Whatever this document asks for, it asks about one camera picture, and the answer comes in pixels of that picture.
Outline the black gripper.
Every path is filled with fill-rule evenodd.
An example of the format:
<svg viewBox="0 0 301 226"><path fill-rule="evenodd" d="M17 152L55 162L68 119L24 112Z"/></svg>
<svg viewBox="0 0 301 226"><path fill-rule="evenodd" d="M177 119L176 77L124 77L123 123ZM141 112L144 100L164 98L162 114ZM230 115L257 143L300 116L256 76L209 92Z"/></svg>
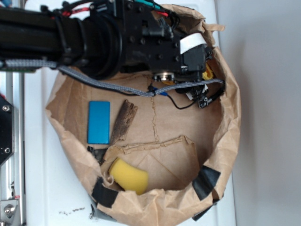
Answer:
<svg viewBox="0 0 301 226"><path fill-rule="evenodd" d="M123 73L149 71L154 79L202 81L212 49L199 32L178 30L179 15L153 0L122 2L124 29Z"/></svg>

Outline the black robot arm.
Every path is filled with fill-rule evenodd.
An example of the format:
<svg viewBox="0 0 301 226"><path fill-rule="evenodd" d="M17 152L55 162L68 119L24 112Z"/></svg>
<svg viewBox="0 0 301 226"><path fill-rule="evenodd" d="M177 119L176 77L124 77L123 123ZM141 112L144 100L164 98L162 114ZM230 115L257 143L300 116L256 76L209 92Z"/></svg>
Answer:
<svg viewBox="0 0 301 226"><path fill-rule="evenodd" d="M202 35L179 30L180 17L151 0L64 2L39 12L0 10L0 68L19 70L18 59L75 66L96 80L150 71L156 78L198 81L212 48Z"/></svg>

